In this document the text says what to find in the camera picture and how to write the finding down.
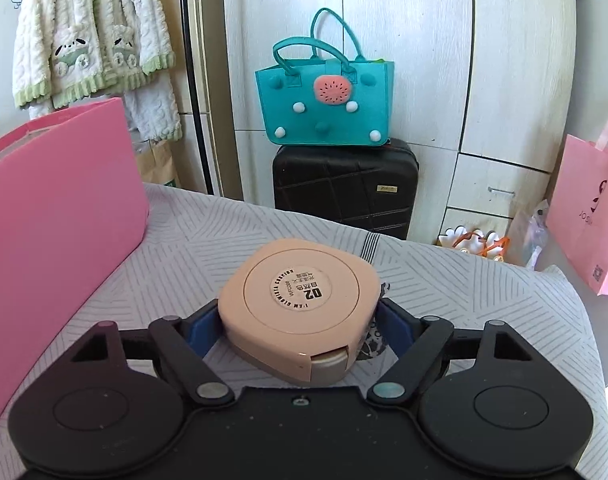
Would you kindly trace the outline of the pink paper shopping bag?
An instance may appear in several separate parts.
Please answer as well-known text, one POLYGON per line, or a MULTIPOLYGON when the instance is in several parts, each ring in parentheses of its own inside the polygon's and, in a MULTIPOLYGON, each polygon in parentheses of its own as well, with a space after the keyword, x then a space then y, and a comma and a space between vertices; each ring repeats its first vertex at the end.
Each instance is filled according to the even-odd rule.
POLYGON ((566 138, 547 228, 585 284, 608 296, 608 119, 595 142, 566 138))

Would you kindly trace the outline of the teal felt handbag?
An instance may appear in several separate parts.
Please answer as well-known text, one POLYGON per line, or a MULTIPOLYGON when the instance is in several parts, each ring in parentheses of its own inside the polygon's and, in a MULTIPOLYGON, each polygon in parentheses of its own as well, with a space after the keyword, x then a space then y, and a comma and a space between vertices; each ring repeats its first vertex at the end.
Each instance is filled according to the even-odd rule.
POLYGON ((395 64, 368 60, 351 27, 321 8, 352 40, 351 60, 310 34, 272 46, 275 64, 255 73, 264 128, 277 145, 381 146, 389 141, 395 64))

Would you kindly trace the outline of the black suitcase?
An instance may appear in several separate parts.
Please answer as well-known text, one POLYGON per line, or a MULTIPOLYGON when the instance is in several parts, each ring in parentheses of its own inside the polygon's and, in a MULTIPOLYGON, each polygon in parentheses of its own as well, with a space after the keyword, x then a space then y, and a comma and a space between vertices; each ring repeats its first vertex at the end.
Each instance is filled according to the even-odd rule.
POLYGON ((272 161, 275 207, 407 237, 419 183, 408 144, 283 146, 272 161))

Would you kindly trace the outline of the peach round tape case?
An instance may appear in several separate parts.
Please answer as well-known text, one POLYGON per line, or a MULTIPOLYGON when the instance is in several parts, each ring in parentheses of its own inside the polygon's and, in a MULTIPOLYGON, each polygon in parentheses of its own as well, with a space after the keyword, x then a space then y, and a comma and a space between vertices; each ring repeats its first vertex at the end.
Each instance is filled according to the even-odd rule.
POLYGON ((380 294, 364 259, 284 238, 234 272, 217 310, 242 358, 291 384, 319 387, 340 382, 355 363, 380 294))

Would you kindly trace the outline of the pink storage box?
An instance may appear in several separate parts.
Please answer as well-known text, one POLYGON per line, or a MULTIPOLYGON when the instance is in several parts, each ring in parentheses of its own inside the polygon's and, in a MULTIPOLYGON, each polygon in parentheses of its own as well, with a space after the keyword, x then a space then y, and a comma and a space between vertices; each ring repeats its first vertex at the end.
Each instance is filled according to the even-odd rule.
POLYGON ((0 416, 140 244, 148 215, 121 99, 59 110, 0 138, 0 416))

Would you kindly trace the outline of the orange white snack bag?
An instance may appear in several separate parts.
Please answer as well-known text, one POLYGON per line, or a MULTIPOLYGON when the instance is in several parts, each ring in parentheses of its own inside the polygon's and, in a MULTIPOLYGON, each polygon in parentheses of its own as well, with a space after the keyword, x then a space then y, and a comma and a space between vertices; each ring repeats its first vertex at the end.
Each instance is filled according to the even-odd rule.
POLYGON ((485 233, 479 229, 470 231, 465 226, 457 226, 455 229, 449 228, 440 234, 435 244, 488 260, 504 261, 510 238, 500 236, 495 231, 485 233))

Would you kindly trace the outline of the white green knit cardigan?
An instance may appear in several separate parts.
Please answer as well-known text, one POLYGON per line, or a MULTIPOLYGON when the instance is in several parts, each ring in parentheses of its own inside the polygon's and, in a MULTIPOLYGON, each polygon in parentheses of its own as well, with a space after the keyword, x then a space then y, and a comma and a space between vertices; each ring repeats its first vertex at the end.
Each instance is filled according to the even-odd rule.
POLYGON ((37 118, 118 96, 144 141, 177 141, 176 62, 162 0, 22 0, 12 95, 37 118))

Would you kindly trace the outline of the brown paper bag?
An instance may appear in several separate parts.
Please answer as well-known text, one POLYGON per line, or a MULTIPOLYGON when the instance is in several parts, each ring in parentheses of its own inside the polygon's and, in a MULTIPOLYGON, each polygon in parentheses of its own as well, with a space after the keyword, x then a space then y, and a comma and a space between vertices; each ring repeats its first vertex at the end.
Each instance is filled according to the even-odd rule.
POLYGON ((177 188, 179 179, 170 141, 140 141, 133 143, 138 171, 144 183, 177 188))

